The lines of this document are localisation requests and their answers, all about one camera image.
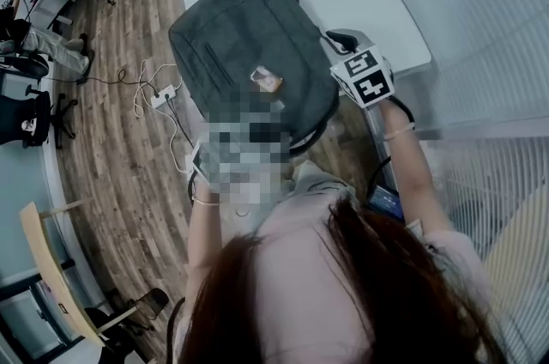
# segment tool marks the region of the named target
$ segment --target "white cable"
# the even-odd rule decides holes
[[[143,109],[143,106],[141,106],[137,103],[137,95],[139,95],[139,93],[141,93],[141,95],[143,97],[143,100],[145,101],[145,103],[147,104],[148,107],[150,107],[151,109],[154,109],[156,112],[164,115],[165,117],[168,117],[172,121],[174,129],[173,129],[173,133],[172,133],[172,138],[170,139],[170,153],[172,154],[173,164],[175,165],[176,170],[180,173],[186,173],[185,170],[181,170],[181,168],[179,167],[178,161],[176,160],[175,154],[173,153],[173,146],[172,145],[173,145],[173,140],[175,139],[175,136],[178,134],[178,124],[175,122],[175,120],[173,119],[173,117],[171,115],[169,115],[167,113],[164,113],[162,111],[159,111],[156,107],[153,107],[147,101],[147,97],[145,96],[145,93],[143,91],[143,87],[145,85],[150,84],[150,82],[156,77],[156,75],[159,73],[159,71],[162,70],[162,68],[164,68],[165,66],[177,66],[177,65],[176,64],[163,64],[163,65],[161,65],[154,72],[153,76],[150,79],[148,79],[146,82],[140,83],[139,86],[137,87],[136,95],[134,95],[134,114],[138,118],[142,118],[143,115],[145,115],[145,110]],[[139,73],[139,79],[138,79],[139,82],[141,81],[141,79],[143,77],[143,74],[145,74],[145,72],[147,71],[147,67],[148,67],[148,60],[144,59],[141,62],[141,72]],[[179,86],[177,88],[175,88],[175,90],[177,91],[182,86],[183,86],[183,77],[181,77],[181,82],[179,83]],[[141,114],[137,113],[137,108],[141,109]]]

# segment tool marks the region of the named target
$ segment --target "brown hair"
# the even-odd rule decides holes
[[[400,223],[357,212],[348,201],[330,212],[333,255],[373,329],[371,349],[357,362],[506,362],[486,316],[446,284],[431,254]],[[196,299],[180,364],[263,362],[254,274],[260,243],[239,237],[221,252]]]

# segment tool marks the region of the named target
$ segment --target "backpack zipper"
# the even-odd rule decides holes
[[[217,58],[217,56],[215,55],[215,52],[214,52],[214,49],[212,48],[212,46],[206,42],[206,44],[204,44],[204,48],[206,49],[206,51],[208,52],[209,56],[212,58],[212,60],[215,62],[215,64],[217,65],[217,68],[219,69],[219,71],[221,72],[221,74],[223,75],[223,77],[225,78],[226,82],[229,84],[229,85],[234,85],[234,80],[231,78],[231,76],[229,75],[228,72],[226,72],[226,69],[223,67],[223,65],[221,64],[220,60]]]

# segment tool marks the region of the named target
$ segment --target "electrical cable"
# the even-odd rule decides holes
[[[158,94],[158,91],[156,90],[156,88],[151,84],[150,81],[142,81],[141,79],[137,82],[125,82],[124,81],[124,78],[126,77],[126,75],[128,74],[128,71],[126,71],[126,69],[122,68],[120,69],[120,71],[118,72],[118,79],[113,81],[113,82],[108,82],[106,80],[101,80],[97,77],[88,77],[87,79],[88,80],[95,80],[96,82],[101,82],[101,83],[104,83],[105,85],[118,85],[120,83],[122,83],[123,85],[140,85],[140,84],[144,84],[144,85],[148,85],[153,91],[154,91],[154,95],[156,97],[159,96]],[[42,77],[43,79],[46,79],[46,80],[53,80],[55,82],[62,82],[62,83],[78,83],[77,80],[63,80],[63,79],[56,79],[54,77]]]
[[[179,129],[181,129],[181,131],[183,132],[183,135],[185,135],[185,139],[186,139],[187,142],[189,142],[189,144],[194,148],[195,145],[192,143],[192,141],[190,140],[189,136],[186,134],[185,129],[184,129],[183,126],[181,125],[181,122],[179,121],[178,113],[175,111],[175,105],[171,105],[171,104],[170,104],[170,99],[167,98],[167,96],[166,96],[166,102],[167,102],[168,106],[170,107],[170,109],[172,110],[173,115],[175,116],[175,119],[177,120],[177,122],[178,122],[178,124],[179,124]]]
[[[415,122],[415,119],[413,118],[413,115],[412,115],[412,111],[410,111],[410,109],[408,109],[408,107],[404,103],[402,103],[399,99],[397,99],[394,95],[391,95],[390,97],[388,97],[387,100],[392,101],[398,107],[400,107],[400,109],[402,109],[402,111],[406,113],[408,119],[410,120],[410,123]],[[371,195],[374,192],[375,183],[376,183],[378,174],[380,174],[383,168],[387,166],[390,162],[391,162],[391,157],[388,156],[379,164],[379,166],[377,166],[372,176],[370,176],[370,179],[368,180],[368,189],[366,190],[366,200],[369,201],[371,198]]]
[[[25,16],[25,21],[31,21],[31,10],[28,8],[27,0],[23,0],[25,7],[27,8],[27,15]]]
[[[159,109],[157,109],[156,107],[153,107],[153,105],[151,105],[148,101],[147,101],[147,97],[145,96],[145,92],[143,91],[143,87],[145,85],[149,85],[149,86],[152,86],[151,85],[151,81],[156,77],[156,75],[160,72],[160,70],[162,70],[164,67],[166,66],[177,66],[176,64],[162,64],[161,66],[159,66],[159,68],[154,72],[153,76],[148,79],[147,81],[142,81],[142,78],[143,78],[143,74],[145,74],[145,72],[147,71],[147,67],[148,67],[148,60],[147,59],[144,59],[142,62],[141,62],[141,72],[139,73],[139,78],[138,78],[138,81],[140,83],[139,87],[137,88],[136,90],[136,95],[134,95],[134,114],[136,115],[136,117],[138,118],[142,118],[143,115],[145,115],[145,109],[143,108],[143,106],[139,105],[137,103],[137,96],[139,94],[142,95],[143,97],[143,100],[145,101],[145,104],[150,107],[151,109],[154,109],[157,113],[159,113],[160,115],[163,115],[164,117],[168,117],[172,123],[173,123],[173,133],[172,133],[172,137],[170,138],[170,153],[172,154],[172,158],[173,158],[173,164],[176,168],[176,170],[180,173],[186,173],[185,170],[182,170],[181,167],[179,167],[179,164],[178,164],[178,161],[175,157],[175,154],[173,153],[173,140],[175,139],[175,136],[178,134],[178,124],[176,123],[176,121],[172,118],[171,115],[167,114],[167,113],[164,113],[162,111],[160,111]],[[183,86],[183,77],[181,77],[181,82],[179,83],[178,85],[178,88],[181,88]]]
[[[190,205],[195,204],[195,200],[193,199],[193,197],[195,196],[195,192],[193,192],[193,186],[195,184],[195,178],[196,178],[196,171],[193,171],[193,173],[191,174],[191,176],[189,178],[189,184],[187,184],[187,196],[189,197]]]

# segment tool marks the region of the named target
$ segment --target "shoe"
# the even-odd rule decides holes
[[[84,46],[82,47],[82,51],[80,52],[80,54],[82,56],[87,56],[87,34],[85,33],[82,33],[78,39],[82,39],[84,41]]]
[[[89,71],[92,69],[92,63],[94,62],[94,59],[95,59],[95,51],[94,50],[88,50],[87,58],[89,59],[89,62],[87,64],[87,68],[84,71],[84,74],[82,74],[82,77],[79,78],[76,81],[77,85],[83,85],[84,83],[87,82],[87,77],[89,76]]]

